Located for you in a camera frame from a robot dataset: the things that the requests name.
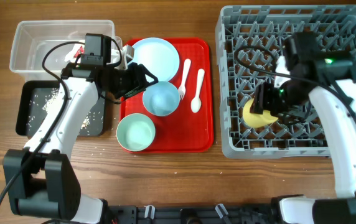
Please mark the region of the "blue bowl with food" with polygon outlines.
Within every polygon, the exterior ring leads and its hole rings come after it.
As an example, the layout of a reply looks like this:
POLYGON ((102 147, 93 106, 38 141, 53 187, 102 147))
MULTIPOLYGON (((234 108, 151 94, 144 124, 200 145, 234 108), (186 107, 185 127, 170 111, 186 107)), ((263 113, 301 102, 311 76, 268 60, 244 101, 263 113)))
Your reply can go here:
POLYGON ((143 93, 145 109, 155 116, 169 116, 180 103, 178 89, 170 82, 159 82, 143 93))

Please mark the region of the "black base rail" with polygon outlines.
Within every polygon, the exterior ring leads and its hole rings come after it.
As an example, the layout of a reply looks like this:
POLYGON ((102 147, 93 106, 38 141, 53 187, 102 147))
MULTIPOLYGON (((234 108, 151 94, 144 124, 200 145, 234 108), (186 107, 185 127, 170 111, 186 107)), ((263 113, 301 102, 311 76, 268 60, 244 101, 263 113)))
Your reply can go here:
POLYGON ((110 206, 107 223, 276 223, 267 204, 212 207, 110 206))

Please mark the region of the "red serving tray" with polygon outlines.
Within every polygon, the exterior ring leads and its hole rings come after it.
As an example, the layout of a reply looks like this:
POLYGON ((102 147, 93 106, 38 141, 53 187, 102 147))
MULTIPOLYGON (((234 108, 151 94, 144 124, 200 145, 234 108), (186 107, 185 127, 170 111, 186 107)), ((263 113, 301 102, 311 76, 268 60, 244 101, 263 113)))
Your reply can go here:
POLYGON ((166 117, 152 115, 143 106, 142 94, 126 100, 119 109, 119 118, 129 114, 141 113, 148 116, 156 127, 156 136, 152 144, 138 154, 188 153, 208 150, 214 140, 213 128, 213 89, 210 71, 210 48, 197 37, 167 38, 177 50, 180 62, 191 59, 189 77, 186 81, 186 93, 178 108, 166 117), (193 113, 190 102, 195 96, 197 72, 205 70, 200 89, 201 107, 193 113))

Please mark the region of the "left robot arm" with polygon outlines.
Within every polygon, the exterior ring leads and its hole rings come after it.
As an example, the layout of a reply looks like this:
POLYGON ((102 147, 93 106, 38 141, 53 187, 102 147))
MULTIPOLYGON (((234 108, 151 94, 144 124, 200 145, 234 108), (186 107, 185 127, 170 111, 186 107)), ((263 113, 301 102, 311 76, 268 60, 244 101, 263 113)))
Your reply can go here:
POLYGON ((84 52, 68 63, 56 79, 59 94, 55 109, 21 150, 10 149, 3 159, 8 198, 13 214, 59 223, 112 223, 106 200, 82 194, 70 163, 73 145, 93 105, 106 93, 120 104, 157 83, 144 65, 122 68, 113 62, 116 41, 88 33, 84 52))

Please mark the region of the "yellow plastic cup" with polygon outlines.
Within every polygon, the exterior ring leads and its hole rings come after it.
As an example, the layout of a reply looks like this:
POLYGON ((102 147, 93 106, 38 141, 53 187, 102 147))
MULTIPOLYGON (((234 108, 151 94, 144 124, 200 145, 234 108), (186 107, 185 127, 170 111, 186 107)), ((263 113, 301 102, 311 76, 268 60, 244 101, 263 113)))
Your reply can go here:
POLYGON ((251 128, 261 128, 278 120, 278 117, 272 116, 268 110, 264 110, 262 114, 251 113, 250 108, 252 103, 253 99, 250 98, 245 103, 242 111, 242 117, 247 126, 251 128))

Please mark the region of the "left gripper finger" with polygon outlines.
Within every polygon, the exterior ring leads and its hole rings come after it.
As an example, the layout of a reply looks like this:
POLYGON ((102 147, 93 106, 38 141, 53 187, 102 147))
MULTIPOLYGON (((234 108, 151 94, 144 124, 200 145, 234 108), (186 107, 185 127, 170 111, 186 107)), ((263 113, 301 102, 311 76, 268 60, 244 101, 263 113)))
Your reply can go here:
POLYGON ((147 81, 149 84, 156 84, 159 82, 158 78, 153 75, 143 64, 139 64, 139 68, 141 69, 144 80, 147 81))
POLYGON ((144 92, 147 88, 149 88, 150 86, 153 86, 154 83, 150 83, 150 84, 147 84, 147 85, 144 85, 144 86, 139 86, 139 87, 136 87, 135 89, 133 90, 130 90, 128 91, 127 93, 125 93, 123 95, 123 98, 125 100, 131 98, 131 97, 134 97, 135 95, 138 95, 140 94, 141 92, 144 92))

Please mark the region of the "light blue plate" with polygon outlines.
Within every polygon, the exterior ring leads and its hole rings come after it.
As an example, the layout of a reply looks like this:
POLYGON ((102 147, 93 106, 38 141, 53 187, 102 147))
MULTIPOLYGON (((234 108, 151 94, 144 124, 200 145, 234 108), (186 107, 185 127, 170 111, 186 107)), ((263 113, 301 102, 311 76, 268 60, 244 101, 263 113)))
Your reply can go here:
POLYGON ((143 64, 160 82, 171 81, 180 66, 177 49, 168 41, 149 37, 133 44, 133 62, 143 64))

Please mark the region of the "red ketchup packet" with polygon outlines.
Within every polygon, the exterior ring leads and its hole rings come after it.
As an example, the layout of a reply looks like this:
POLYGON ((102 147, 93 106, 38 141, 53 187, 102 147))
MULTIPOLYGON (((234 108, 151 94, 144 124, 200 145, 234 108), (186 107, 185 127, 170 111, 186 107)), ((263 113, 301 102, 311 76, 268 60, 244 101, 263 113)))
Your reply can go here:
POLYGON ((83 53, 84 53, 84 48, 82 46, 80 46, 80 48, 75 53, 74 57, 77 58, 80 54, 83 54, 83 53))

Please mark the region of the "black waste tray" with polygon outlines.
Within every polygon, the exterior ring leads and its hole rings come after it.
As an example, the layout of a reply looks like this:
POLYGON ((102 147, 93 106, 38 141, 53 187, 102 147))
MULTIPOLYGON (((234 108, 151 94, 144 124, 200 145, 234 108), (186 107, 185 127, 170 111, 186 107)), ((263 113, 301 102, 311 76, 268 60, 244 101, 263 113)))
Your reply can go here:
MULTIPOLYGON (((33 136, 47 116, 59 92, 57 81, 28 81, 22 95, 16 122, 16 133, 33 136)), ((103 133, 105 100, 100 98, 86 115, 79 136, 99 136, 103 133)))

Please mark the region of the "rice and peanut scraps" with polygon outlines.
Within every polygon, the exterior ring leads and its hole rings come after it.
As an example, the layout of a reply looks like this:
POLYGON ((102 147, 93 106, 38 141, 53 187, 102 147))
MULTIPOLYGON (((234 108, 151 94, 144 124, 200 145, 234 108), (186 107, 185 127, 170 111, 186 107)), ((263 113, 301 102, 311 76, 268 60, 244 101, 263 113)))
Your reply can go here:
MULTIPOLYGON (((54 108, 58 98, 58 88, 35 88, 28 102, 28 115, 25 124, 25 135, 33 136, 38 130, 49 111, 54 108)), ((90 109, 80 128, 81 136, 97 136, 103 130, 105 101, 100 98, 90 109)))

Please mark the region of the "clear plastic bin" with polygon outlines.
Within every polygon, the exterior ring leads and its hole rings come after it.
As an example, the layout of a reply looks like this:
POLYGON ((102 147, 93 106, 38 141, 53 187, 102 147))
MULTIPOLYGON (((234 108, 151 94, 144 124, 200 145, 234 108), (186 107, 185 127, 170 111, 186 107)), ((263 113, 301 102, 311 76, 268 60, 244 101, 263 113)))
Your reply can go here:
POLYGON ((17 25, 12 43, 9 69, 27 82, 53 80, 42 68, 46 53, 58 44, 84 42, 87 33, 107 35, 122 46, 111 20, 22 21, 17 25))

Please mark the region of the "white plastic spoon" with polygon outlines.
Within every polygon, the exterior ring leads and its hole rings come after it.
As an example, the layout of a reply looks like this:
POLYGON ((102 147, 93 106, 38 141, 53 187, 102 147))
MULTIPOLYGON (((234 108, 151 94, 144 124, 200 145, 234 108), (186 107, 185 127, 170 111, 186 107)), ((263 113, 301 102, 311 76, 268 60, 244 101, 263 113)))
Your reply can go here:
POLYGON ((200 99, 200 91, 202 88, 202 84, 204 81, 204 76, 205 76, 205 70, 204 69, 199 69, 197 73, 197 83, 196 83, 196 90, 195 90, 195 96, 191 101, 190 107, 193 113, 198 113, 201 107, 201 99, 200 99))

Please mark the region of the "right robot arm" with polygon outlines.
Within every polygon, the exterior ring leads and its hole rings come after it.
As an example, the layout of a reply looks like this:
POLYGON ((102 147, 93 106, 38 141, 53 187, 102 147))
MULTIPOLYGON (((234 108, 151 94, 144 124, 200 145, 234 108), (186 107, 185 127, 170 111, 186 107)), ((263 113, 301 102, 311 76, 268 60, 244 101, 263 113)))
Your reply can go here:
POLYGON ((323 52, 312 32, 298 32, 283 45, 274 83, 260 85, 243 119, 260 128, 308 101, 326 137, 334 166, 335 199, 285 196, 276 200, 282 223, 356 223, 356 63, 348 51, 323 52))

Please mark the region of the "mint green bowl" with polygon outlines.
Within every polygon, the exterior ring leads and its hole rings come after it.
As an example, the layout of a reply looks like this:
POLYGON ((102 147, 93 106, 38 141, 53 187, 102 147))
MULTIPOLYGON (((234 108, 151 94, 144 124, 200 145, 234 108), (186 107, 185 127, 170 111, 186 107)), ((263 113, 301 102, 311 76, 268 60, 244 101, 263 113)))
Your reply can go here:
POLYGON ((116 138, 122 148, 130 152, 139 152, 148 148, 156 135, 153 121, 140 113, 124 117, 116 129, 116 138))

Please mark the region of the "white plastic fork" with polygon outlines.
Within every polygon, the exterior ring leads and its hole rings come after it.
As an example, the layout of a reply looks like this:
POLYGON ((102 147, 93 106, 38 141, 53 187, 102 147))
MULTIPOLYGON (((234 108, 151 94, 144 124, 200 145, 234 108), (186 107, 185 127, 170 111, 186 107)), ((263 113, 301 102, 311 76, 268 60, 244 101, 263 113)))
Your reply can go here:
POLYGON ((191 66, 191 59, 187 58, 184 60, 184 66, 183 66, 183 71, 182 71, 182 80, 180 83, 180 86, 178 88, 178 92, 179 92, 179 99, 182 101, 185 93, 186 93, 186 88, 185 88, 185 84, 187 81, 187 77, 189 74, 189 70, 190 70, 190 66, 191 66))

